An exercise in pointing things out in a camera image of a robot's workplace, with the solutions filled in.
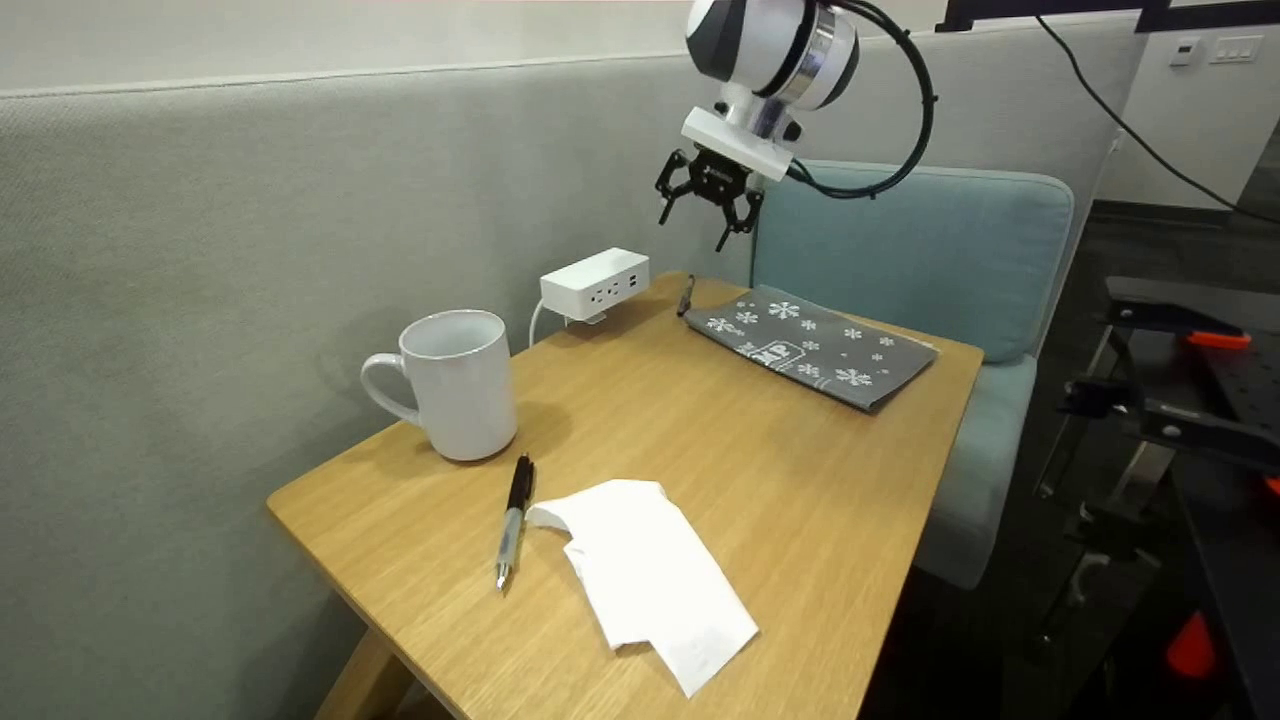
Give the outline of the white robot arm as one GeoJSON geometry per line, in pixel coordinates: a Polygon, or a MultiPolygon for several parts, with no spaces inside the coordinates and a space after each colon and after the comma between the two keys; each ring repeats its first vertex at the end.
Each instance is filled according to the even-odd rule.
{"type": "Polygon", "coordinates": [[[688,153],[665,160],[656,194],[665,212],[700,198],[722,209],[724,238],[748,232],[760,179],[792,170],[792,109],[829,109],[847,89],[862,33],[834,0],[691,0],[683,50],[722,96],[683,118],[688,153]]]}

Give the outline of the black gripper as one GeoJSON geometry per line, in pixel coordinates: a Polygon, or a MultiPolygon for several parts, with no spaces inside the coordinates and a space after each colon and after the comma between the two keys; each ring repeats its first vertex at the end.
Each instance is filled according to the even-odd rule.
{"type": "Polygon", "coordinates": [[[748,186],[748,174],[722,157],[722,153],[667,153],[656,194],[665,198],[659,225],[667,225],[680,198],[700,198],[722,209],[724,232],[715,239],[715,252],[724,252],[733,232],[753,232],[766,198],[748,186]]]}

